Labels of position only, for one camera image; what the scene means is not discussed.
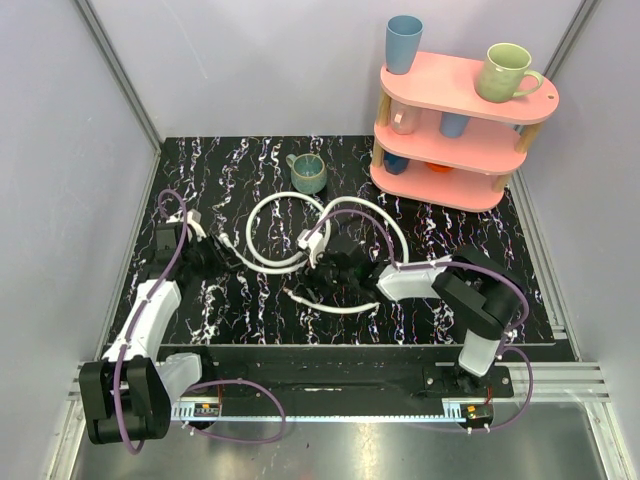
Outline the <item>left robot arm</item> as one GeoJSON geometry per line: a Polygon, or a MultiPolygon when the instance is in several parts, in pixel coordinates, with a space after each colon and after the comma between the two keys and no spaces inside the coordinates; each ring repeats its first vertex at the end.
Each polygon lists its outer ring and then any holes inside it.
{"type": "Polygon", "coordinates": [[[134,305],[114,343],[98,361],[85,363],[79,387],[89,439],[94,444],[163,438],[171,408],[186,391],[208,394],[216,372],[197,354],[159,360],[169,320],[186,287],[240,267],[234,252],[208,235],[200,214],[173,215],[157,226],[152,259],[139,284],[134,305]]]}

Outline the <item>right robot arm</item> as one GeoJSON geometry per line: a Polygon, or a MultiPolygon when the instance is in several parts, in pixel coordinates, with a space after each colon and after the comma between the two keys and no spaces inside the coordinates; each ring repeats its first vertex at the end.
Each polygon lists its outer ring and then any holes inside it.
{"type": "Polygon", "coordinates": [[[488,387],[488,371],[502,354],[507,333],[529,315],[517,278],[472,246],[435,260],[409,263],[329,251],[307,263],[302,282],[313,299],[345,289],[366,301],[364,309],[383,301],[444,301],[463,334],[454,384],[470,397],[488,387]]]}

